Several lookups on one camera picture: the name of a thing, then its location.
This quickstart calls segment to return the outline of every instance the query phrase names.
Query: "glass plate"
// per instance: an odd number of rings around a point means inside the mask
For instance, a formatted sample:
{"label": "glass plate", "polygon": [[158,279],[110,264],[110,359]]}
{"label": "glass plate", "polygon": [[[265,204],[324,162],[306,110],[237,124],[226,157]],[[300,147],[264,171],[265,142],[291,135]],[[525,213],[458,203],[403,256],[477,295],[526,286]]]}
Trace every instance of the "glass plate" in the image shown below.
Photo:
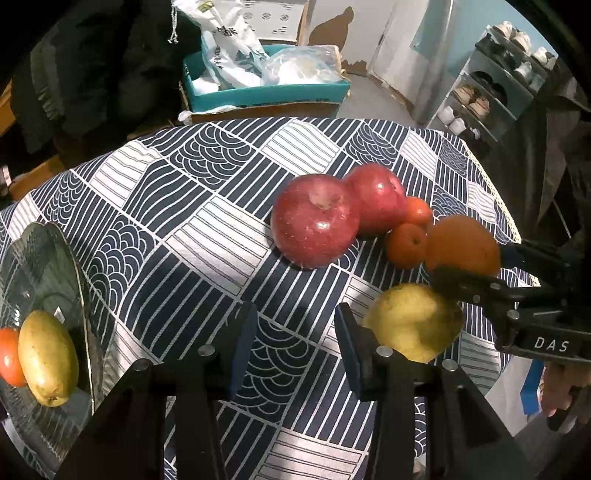
{"label": "glass plate", "polygon": [[55,223],[30,224],[8,247],[0,300],[0,327],[18,328],[31,311],[45,310],[64,324],[76,347],[78,386],[60,407],[44,407],[28,387],[0,378],[0,399],[14,430],[33,453],[34,466],[51,477],[102,399],[102,352],[89,321],[88,286]]}

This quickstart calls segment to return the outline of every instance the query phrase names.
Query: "peeling wall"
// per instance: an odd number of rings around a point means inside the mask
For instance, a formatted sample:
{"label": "peeling wall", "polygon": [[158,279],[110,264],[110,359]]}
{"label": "peeling wall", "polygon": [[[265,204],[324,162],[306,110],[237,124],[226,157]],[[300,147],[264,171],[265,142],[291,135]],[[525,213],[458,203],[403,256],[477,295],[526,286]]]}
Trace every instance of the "peeling wall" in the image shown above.
{"label": "peeling wall", "polygon": [[308,27],[308,44],[337,45],[350,73],[364,74],[397,0],[371,2],[315,0]]}

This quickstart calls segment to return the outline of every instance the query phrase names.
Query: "orange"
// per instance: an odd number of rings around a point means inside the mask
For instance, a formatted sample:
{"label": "orange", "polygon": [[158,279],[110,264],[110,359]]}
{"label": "orange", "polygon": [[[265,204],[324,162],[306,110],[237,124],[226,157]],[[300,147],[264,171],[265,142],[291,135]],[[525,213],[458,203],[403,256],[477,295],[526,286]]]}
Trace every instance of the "orange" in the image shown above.
{"label": "orange", "polygon": [[386,236],[385,248],[395,267],[414,268],[425,260],[427,234],[417,225],[403,223]]}
{"label": "orange", "polygon": [[496,277],[501,269],[501,252],[495,238],[479,222],[464,215],[439,220],[429,230],[425,265],[439,265]]}
{"label": "orange", "polygon": [[425,230],[433,226],[433,211],[425,200],[418,197],[407,197],[404,223],[418,225]]}

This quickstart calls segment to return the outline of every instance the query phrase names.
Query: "tomato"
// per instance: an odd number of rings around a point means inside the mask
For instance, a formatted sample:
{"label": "tomato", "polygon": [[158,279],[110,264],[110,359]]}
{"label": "tomato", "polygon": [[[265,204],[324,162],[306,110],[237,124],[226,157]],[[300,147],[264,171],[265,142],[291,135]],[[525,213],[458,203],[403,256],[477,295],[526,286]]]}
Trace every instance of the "tomato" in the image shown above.
{"label": "tomato", "polygon": [[27,384],[18,359],[18,332],[9,327],[0,329],[0,375],[13,387]]}

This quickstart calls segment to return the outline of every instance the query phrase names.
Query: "table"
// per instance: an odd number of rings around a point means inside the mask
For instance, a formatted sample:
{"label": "table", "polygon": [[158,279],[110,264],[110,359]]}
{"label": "table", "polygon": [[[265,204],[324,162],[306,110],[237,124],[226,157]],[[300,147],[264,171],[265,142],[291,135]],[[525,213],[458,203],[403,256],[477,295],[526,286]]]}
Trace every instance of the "table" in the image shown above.
{"label": "table", "polygon": [[[349,391],[333,310],[346,301],[361,318],[382,290],[427,274],[395,269],[378,240],[356,241],[327,268],[294,268],[275,248],[269,219],[295,176],[342,177],[371,161],[391,168],[436,219],[469,215],[498,242],[521,241],[478,160],[452,134],[382,120],[267,118],[166,129],[59,174],[0,213],[0,254],[32,221],[60,225],[91,285],[105,393],[134,359],[194,352],[241,301],[254,302],[260,334],[248,372],[217,415],[228,478],[360,479],[374,406]],[[501,277],[534,284],[516,269]],[[436,362],[453,358],[485,393],[509,356],[494,349],[482,309],[462,309],[465,328]],[[418,456],[420,398],[415,408]],[[166,432],[165,474],[175,478],[170,415]]]}

